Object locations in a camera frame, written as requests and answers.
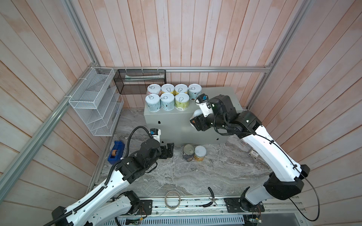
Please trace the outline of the open-top dark metal can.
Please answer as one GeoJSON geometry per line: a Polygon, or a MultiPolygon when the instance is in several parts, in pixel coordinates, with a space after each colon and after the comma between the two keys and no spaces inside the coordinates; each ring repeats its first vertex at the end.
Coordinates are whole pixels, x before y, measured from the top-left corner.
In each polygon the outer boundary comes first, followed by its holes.
{"type": "Polygon", "coordinates": [[[186,144],[183,147],[183,159],[187,162],[190,162],[194,158],[195,149],[194,146],[191,144],[186,144]]]}

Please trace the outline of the green can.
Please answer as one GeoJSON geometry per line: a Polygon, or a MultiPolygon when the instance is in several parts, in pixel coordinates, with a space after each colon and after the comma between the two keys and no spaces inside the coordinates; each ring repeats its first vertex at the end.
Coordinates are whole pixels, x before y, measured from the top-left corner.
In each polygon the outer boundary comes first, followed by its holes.
{"type": "Polygon", "coordinates": [[[175,108],[179,111],[185,111],[189,107],[189,95],[179,93],[175,96],[175,108]]]}

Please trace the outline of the yellow can back row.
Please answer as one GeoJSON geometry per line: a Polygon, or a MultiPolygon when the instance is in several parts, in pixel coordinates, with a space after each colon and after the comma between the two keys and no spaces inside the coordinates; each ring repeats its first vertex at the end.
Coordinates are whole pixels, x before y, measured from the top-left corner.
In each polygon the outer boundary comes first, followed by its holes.
{"type": "Polygon", "coordinates": [[[206,154],[207,154],[207,150],[205,147],[197,146],[197,147],[195,147],[194,160],[201,162],[204,160],[206,154]]]}

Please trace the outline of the teal labelled can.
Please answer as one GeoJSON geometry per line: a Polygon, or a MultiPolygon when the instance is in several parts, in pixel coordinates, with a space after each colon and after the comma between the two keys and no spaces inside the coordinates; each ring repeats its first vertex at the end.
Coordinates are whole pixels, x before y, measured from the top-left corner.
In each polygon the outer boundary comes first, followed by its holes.
{"type": "Polygon", "coordinates": [[[158,112],[161,108],[160,96],[157,94],[149,94],[145,97],[146,106],[150,112],[158,112]]]}

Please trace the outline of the blue can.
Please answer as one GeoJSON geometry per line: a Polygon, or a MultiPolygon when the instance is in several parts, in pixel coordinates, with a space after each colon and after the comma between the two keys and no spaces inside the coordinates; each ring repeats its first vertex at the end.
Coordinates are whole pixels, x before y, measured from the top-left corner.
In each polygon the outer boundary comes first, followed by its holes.
{"type": "Polygon", "coordinates": [[[160,97],[161,108],[165,111],[171,111],[175,107],[175,98],[172,93],[163,93],[160,97]]]}

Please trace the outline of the yellow labelled can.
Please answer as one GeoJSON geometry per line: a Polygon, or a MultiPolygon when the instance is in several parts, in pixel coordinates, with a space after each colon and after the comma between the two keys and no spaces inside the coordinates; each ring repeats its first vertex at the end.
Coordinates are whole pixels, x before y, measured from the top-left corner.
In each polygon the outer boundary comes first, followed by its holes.
{"type": "Polygon", "coordinates": [[[172,84],[164,84],[161,86],[161,93],[171,93],[175,95],[175,86],[172,84]]]}

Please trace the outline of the pink labelled can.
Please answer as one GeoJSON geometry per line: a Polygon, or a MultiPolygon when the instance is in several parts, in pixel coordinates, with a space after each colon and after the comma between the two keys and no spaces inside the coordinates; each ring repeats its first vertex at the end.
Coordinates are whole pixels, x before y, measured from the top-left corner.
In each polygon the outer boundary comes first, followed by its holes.
{"type": "Polygon", "coordinates": [[[160,96],[161,95],[161,86],[159,84],[151,84],[147,87],[148,95],[155,94],[160,96]]]}

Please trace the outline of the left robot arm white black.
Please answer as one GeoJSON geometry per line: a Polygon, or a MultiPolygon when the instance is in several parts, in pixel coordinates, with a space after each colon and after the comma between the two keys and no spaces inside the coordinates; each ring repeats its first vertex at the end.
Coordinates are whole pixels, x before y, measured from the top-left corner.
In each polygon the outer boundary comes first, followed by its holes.
{"type": "Polygon", "coordinates": [[[95,226],[129,211],[138,211],[139,199],[131,191],[119,201],[120,207],[106,203],[136,179],[156,169],[157,160],[172,158],[174,143],[163,145],[159,129],[147,130],[144,126],[136,129],[143,129],[149,137],[141,143],[139,150],[130,153],[127,147],[124,158],[112,165],[106,179],[74,204],[57,207],[48,226],[95,226]]]}

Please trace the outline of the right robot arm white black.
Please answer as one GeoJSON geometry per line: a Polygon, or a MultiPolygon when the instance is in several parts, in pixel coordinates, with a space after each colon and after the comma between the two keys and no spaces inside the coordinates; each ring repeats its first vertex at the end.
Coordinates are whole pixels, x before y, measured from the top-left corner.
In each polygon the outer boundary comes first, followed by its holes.
{"type": "Polygon", "coordinates": [[[272,169],[268,180],[254,188],[247,187],[239,199],[244,212],[261,211],[264,200],[291,199],[302,192],[310,168],[294,161],[272,139],[262,122],[251,112],[238,113],[229,96],[218,95],[209,98],[199,95],[195,100],[201,114],[190,120],[197,131],[213,128],[216,133],[224,130],[223,136],[236,135],[249,144],[272,169]]]}

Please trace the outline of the grey metal cabinet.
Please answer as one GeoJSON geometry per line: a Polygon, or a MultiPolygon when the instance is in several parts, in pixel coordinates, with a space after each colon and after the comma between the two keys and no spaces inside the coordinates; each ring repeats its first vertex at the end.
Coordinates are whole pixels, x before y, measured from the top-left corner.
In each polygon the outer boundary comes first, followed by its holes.
{"type": "Polygon", "coordinates": [[[199,107],[194,101],[189,102],[189,107],[185,111],[160,109],[157,112],[150,112],[145,106],[144,117],[148,128],[161,130],[160,143],[162,145],[167,143],[174,143],[175,146],[226,143],[228,137],[219,135],[213,128],[207,131],[197,131],[192,127],[189,121],[198,109],[199,107]]]}

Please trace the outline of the blue tape dispenser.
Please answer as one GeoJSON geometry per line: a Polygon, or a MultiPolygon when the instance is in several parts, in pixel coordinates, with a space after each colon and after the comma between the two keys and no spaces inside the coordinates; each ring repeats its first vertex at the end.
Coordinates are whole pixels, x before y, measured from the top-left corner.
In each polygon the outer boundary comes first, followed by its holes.
{"type": "Polygon", "coordinates": [[[117,161],[121,160],[122,156],[123,156],[123,151],[124,151],[124,147],[125,144],[122,141],[115,141],[114,142],[114,146],[111,149],[111,152],[108,156],[107,161],[113,165],[115,164],[117,161]]]}

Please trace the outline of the black pliers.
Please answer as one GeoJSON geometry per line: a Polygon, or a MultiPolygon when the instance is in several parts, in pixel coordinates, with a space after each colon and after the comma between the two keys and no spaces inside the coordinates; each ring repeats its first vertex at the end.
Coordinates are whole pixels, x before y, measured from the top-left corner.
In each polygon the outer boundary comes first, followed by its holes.
{"type": "Polygon", "coordinates": [[[203,208],[207,208],[207,207],[210,207],[210,206],[217,206],[217,203],[216,203],[217,199],[215,198],[215,194],[214,194],[212,188],[208,187],[208,190],[209,190],[209,192],[211,194],[210,202],[207,203],[207,204],[201,205],[201,207],[203,207],[203,208]]]}

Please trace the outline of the horizontal aluminium wall rail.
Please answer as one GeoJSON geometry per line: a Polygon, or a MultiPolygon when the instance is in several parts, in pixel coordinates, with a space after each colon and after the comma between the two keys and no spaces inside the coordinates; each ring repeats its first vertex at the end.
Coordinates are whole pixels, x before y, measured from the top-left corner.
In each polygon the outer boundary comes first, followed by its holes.
{"type": "Polygon", "coordinates": [[[114,70],[165,70],[168,73],[267,73],[266,66],[114,66],[114,70]]]}

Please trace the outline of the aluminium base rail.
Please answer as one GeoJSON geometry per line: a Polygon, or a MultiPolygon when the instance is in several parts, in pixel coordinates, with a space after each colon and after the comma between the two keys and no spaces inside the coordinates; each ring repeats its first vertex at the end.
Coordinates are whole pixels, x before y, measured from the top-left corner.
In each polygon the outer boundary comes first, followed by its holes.
{"type": "Polygon", "coordinates": [[[299,197],[263,201],[255,210],[242,212],[216,196],[217,206],[201,207],[211,196],[141,198],[142,210],[136,215],[121,215],[105,226],[309,226],[299,211],[304,211],[299,197]]]}

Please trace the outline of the left aluminium wall rail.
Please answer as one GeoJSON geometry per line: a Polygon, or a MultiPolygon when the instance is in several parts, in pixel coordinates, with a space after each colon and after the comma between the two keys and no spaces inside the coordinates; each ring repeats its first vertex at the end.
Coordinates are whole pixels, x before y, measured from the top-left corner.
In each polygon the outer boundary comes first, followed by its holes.
{"type": "Polygon", "coordinates": [[[69,100],[74,95],[75,91],[86,79],[88,73],[98,65],[98,63],[93,62],[87,66],[86,70],[73,85],[70,91],[63,97],[55,110],[47,117],[45,122],[40,126],[40,128],[35,132],[30,140],[28,140],[21,152],[11,162],[10,166],[5,170],[4,174],[1,177],[1,202],[5,200],[20,176],[24,173],[25,169],[28,167],[28,165],[31,163],[31,161],[40,150],[40,147],[43,146],[50,134],[54,131],[57,124],[61,121],[62,117],[68,111],[68,108],[70,106],[69,100]]]}

